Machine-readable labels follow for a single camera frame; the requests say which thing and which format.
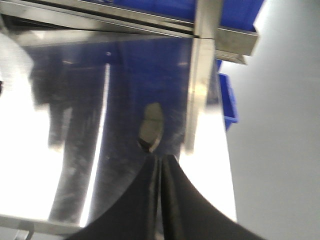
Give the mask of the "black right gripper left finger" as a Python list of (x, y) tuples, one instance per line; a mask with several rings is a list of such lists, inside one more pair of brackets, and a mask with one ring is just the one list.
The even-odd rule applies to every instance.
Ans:
[(159, 160), (145, 158), (136, 178), (104, 214), (68, 240), (153, 240), (158, 209)]

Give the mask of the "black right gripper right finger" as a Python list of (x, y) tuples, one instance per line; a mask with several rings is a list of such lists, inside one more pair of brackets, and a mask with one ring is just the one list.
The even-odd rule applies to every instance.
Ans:
[(206, 200), (174, 155), (166, 155), (161, 161), (162, 225), (166, 240), (261, 239)]

